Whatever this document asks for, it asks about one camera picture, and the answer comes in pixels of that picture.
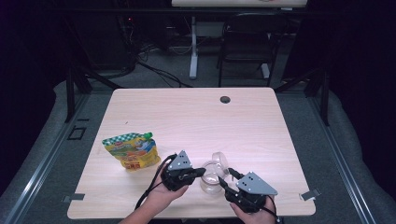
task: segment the gray floor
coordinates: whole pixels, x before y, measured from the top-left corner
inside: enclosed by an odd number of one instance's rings
[[[276,64],[272,87],[281,84],[283,66],[291,45],[291,39],[285,39]],[[218,49],[213,45],[203,44],[199,50],[198,78],[195,80],[189,79],[190,52],[179,54],[172,50],[153,50],[148,54],[146,63],[179,77],[182,82],[195,88],[217,87]],[[169,88],[158,75],[140,65],[131,74],[111,80],[126,88]],[[82,95],[76,91],[78,112],[69,124],[64,124],[65,84],[61,83],[55,88],[57,102],[50,118],[20,171],[0,199],[0,223],[118,222],[114,219],[71,220],[66,215],[69,203],[62,202],[64,196],[74,193],[111,96],[109,87],[94,79],[90,82],[93,86],[92,94]],[[241,81],[232,84],[250,85]],[[396,220],[396,204],[374,182],[361,161],[358,138],[338,99],[331,94],[331,126],[325,127],[318,118],[317,100],[305,98],[302,93],[303,86],[304,83],[288,92],[279,93],[277,99],[308,186],[319,189],[322,195],[315,200],[317,212],[313,216],[285,217],[285,223],[393,223]],[[74,125],[86,128],[81,140],[67,140]],[[44,165],[49,167],[49,172],[39,173],[37,167]],[[26,188],[32,177],[39,177],[43,181],[37,185],[37,191]],[[189,220],[188,223],[200,221]],[[216,223],[216,220],[207,220],[206,223]]]

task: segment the plastic pouch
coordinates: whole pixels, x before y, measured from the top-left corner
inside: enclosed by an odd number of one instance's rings
[[[161,158],[152,133],[127,133],[102,141],[105,149],[128,170],[138,170],[154,165]]]

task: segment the clear plastic cup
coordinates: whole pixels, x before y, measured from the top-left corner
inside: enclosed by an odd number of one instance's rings
[[[222,152],[212,155],[212,160],[205,162],[202,167],[206,168],[201,177],[201,188],[208,194],[216,194],[222,190],[219,177],[225,178],[228,174],[228,162]]]

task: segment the wire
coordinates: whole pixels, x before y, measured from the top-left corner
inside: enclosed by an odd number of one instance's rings
[[[134,208],[134,210],[136,210],[138,207],[140,207],[140,205],[142,204],[143,200],[145,200],[145,198],[147,198],[149,196],[149,193],[157,188],[161,183],[157,184],[156,186],[153,187],[155,180],[158,177],[158,174],[160,173],[160,171],[163,169],[163,166],[165,165],[165,163],[169,160],[173,160],[175,157],[177,156],[177,154],[174,155],[170,155],[168,157],[166,157],[166,159],[160,164],[160,166],[158,167],[157,171],[155,172],[154,178],[152,178],[151,183],[148,186],[148,189],[146,189],[146,191],[143,193],[143,195],[140,197],[139,201],[137,201],[136,203],[136,207]]]
[[[147,65],[147,64],[145,64],[145,63],[137,62],[137,64],[140,64],[140,65],[142,65],[143,67],[145,67],[145,68],[147,68],[147,69],[149,69],[149,70],[151,70],[151,71],[157,73],[157,74],[160,76],[160,78],[162,78],[163,81],[166,82],[166,84],[168,84],[169,87],[172,87],[172,86],[170,85],[169,82],[167,82],[167,81],[164,79],[165,77],[168,78],[168,79],[170,79],[170,80],[172,80],[172,81],[175,81],[176,83],[178,83],[178,87],[179,87],[179,88],[181,88],[182,86],[192,88],[192,86],[190,86],[190,85],[188,85],[188,84],[186,84],[186,83],[181,82],[180,79],[178,79],[178,77],[176,77],[175,75],[172,75],[172,74],[170,74],[170,73],[168,73],[168,72],[165,72],[165,71],[163,71],[163,70],[161,70],[161,69],[151,67],[151,66],[149,66],[149,65]]]
[[[271,200],[271,202],[273,203],[273,205],[274,205],[274,212],[273,211],[271,211],[271,210],[269,210],[268,208],[266,208],[266,207],[262,207],[262,210],[264,210],[264,211],[266,211],[267,213],[269,213],[269,214],[271,214],[273,217],[275,217],[275,223],[279,223],[280,222],[280,218],[279,218],[279,216],[276,214],[276,205],[275,205],[275,202],[274,202],[274,199],[272,199],[270,196],[267,196],[270,200]]]

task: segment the wooden table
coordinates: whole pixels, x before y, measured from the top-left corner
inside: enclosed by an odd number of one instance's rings
[[[222,103],[221,96],[231,102]],[[197,168],[221,151],[241,174],[254,171],[278,191],[280,216],[315,213],[312,201],[300,199],[309,189],[272,89],[123,89],[114,91],[109,102],[76,189],[85,197],[71,202],[70,218],[123,218],[134,210],[157,165],[128,172],[102,140],[147,132],[153,133],[162,159],[185,149]],[[226,181],[234,186],[229,176]],[[235,217],[223,192],[208,195],[196,179],[157,217]]]

